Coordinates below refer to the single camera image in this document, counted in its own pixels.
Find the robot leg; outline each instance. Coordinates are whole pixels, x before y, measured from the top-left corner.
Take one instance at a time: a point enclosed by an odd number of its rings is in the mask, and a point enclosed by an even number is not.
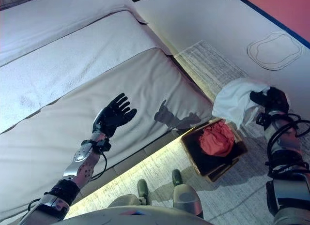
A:
[[[178,169],[172,172],[172,180],[174,184],[173,207],[203,218],[202,203],[198,194],[190,185],[183,184]]]

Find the mattress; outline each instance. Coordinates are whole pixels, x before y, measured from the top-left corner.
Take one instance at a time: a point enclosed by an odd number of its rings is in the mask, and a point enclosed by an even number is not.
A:
[[[0,133],[159,47],[131,0],[34,0],[1,12],[0,19]]]
[[[174,127],[211,118],[209,100],[161,49],[137,54],[0,135],[0,168],[6,170],[0,184],[1,220],[51,189],[90,137],[96,114],[120,92],[138,112],[111,138],[108,168]],[[95,173],[102,167],[100,161]]]

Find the white bedsheet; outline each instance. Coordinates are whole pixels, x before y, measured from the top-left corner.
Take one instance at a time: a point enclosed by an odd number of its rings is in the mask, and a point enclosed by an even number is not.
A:
[[[141,26],[130,12],[121,11],[2,66],[0,132],[136,54],[157,47]]]
[[[34,0],[1,11],[0,66],[123,10],[145,22],[131,0]]]

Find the white cloth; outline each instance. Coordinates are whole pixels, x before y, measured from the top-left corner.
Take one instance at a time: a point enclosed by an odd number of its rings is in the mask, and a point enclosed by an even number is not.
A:
[[[0,68],[0,133],[154,47],[157,44],[142,25],[122,11],[6,64]]]
[[[145,23],[131,0],[33,0],[1,11],[0,66],[124,10]]]
[[[218,93],[212,115],[224,118],[226,121],[232,121],[239,129],[244,120],[245,112],[254,106],[258,106],[250,100],[250,93],[252,91],[268,91],[269,89],[270,87],[265,83],[250,78],[233,80]],[[252,112],[249,120],[253,119],[256,112],[257,110]]]

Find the wire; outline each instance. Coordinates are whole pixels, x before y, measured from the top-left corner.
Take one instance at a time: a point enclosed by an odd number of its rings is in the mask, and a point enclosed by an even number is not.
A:
[[[92,178],[91,178],[91,180],[90,181],[94,181],[94,180],[97,180],[98,178],[100,178],[101,176],[102,176],[102,174],[106,171],[106,169],[107,169],[107,164],[108,164],[108,160],[107,160],[107,157],[105,156],[105,154],[101,151],[101,150],[99,150],[100,151],[100,153],[103,155],[103,158],[105,159],[105,168],[103,169],[103,171],[102,172],[100,172],[100,173],[98,173],[98,174],[96,174],[95,176],[93,176]]]
[[[273,164],[274,164],[274,160],[272,160],[272,147],[273,145],[278,141],[278,139],[284,134],[286,133],[288,130],[290,130],[291,128],[296,128],[298,130],[297,125],[300,123],[303,124],[308,124],[309,128],[304,131],[301,134],[297,134],[295,135],[295,137],[302,137],[306,134],[308,134],[310,132],[310,121],[309,120],[302,120],[301,117],[299,115],[296,114],[286,114],[288,117],[290,116],[294,116],[297,117],[297,120],[294,120],[284,126],[282,126],[280,129],[278,129],[270,138],[268,145],[267,145],[267,155],[268,155],[268,159],[269,161],[266,163],[266,165],[269,166],[269,172],[268,175],[272,178],[275,178],[277,176],[279,176],[280,172],[287,170],[288,168],[294,166],[294,165],[300,165],[300,166],[304,166],[306,168],[306,170],[290,170],[290,172],[303,172],[303,173],[310,173],[309,171],[309,164],[304,162],[302,160],[302,158],[293,158],[293,161],[283,167],[281,167],[280,169],[277,170],[273,170]]]
[[[31,210],[31,205],[37,201],[40,201],[40,198],[32,200],[29,204],[28,204],[28,212]]]

